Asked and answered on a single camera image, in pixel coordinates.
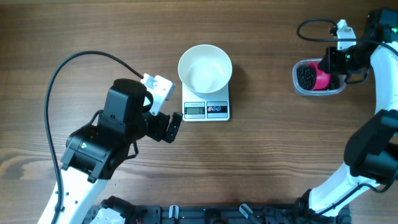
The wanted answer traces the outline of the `pink measuring scoop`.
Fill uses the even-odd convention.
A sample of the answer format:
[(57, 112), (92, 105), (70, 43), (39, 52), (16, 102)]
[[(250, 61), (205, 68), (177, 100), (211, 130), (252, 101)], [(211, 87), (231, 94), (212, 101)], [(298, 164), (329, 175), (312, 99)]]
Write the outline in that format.
[(316, 71), (316, 80), (312, 91), (326, 89), (330, 83), (331, 75), (329, 73), (325, 73), (323, 70), (320, 70), (318, 68), (318, 62), (311, 62), (309, 65)]

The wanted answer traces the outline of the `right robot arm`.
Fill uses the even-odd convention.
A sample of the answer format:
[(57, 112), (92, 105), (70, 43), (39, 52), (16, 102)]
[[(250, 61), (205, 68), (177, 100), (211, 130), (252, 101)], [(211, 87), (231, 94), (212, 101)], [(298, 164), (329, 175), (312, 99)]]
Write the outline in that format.
[(360, 38), (344, 35), (335, 24), (319, 69), (350, 78), (362, 68), (374, 72), (374, 116), (348, 140), (342, 165), (324, 183), (308, 190), (298, 203), (306, 222), (336, 217), (350, 201), (367, 190), (381, 194), (397, 180), (397, 10), (383, 7), (369, 12)]

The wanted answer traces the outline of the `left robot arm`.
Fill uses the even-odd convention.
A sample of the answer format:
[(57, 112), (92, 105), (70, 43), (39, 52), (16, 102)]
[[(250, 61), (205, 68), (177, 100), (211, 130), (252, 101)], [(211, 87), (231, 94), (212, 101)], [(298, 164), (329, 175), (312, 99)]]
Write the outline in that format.
[(69, 135), (58, 169), (59, 180), (40, 223), (81, 223), (117, 167), (138, 155), (137, 141), (174, 141), (182, 114), (160, 109), (175, 84), (161, 76), (141, 81), (117, 79), (92, 121)]

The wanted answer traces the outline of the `white digital kitchen scale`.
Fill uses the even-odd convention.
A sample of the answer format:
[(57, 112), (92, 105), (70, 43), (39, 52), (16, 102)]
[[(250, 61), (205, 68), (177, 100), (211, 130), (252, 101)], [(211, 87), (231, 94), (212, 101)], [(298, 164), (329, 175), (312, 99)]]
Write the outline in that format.
[(228, 121), (230, 103), (228, 85), (211, 95), (196, 95), (182, 87), (182, 112), (186, 122)]

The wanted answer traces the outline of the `white round bowl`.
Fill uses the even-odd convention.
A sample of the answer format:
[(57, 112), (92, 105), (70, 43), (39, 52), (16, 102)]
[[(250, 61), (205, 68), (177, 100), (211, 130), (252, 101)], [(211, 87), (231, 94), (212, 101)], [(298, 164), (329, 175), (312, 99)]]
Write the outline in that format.
[(221, 48), (201, 44), (183, 53), (177, 70), (181, 82), (191, 92), (212, 95), (228, 85), (233, 74), (233, 64)]

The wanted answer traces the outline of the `clear plastic bean container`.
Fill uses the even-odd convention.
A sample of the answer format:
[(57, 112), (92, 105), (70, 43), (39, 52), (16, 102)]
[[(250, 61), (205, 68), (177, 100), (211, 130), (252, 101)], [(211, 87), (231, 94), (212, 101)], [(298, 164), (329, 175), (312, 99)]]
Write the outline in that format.
[(304, 65), (309, 65), (310, 63), (318, 63), (320, 62), (320, 58), (311, 58), (311, 59), (305, 59), (297, 62), (293, 69), (292, 69), (292, 79), (293, 79), (293, 86), (294, 86), (294, 91), (297, 95), (300, 96), (329, 96), (329, 95), (335, 95), (340, 92), (342, 92), (345, 87), (345, 75), (339, 75), (339, 88), (335, 90), (315, 90), (315, 91), (310, 91), (310, 90), (304, 90), (300, 85), (299, 85), (299, 80), (297, 78), (297, 69), (300, 66)]

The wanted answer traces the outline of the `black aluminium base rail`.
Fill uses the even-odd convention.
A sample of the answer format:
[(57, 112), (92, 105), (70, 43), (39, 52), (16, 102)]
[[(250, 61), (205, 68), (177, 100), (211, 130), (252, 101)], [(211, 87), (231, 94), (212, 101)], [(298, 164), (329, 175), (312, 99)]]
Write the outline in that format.
[(337, 223), (352, 222), (349, 206), (336, 217), (311, 216), (296, 212), (294, 204), (252, 206), (179, 207), (172, 205), (133, 205), (112, 196), (91, 207), (83, 223)]

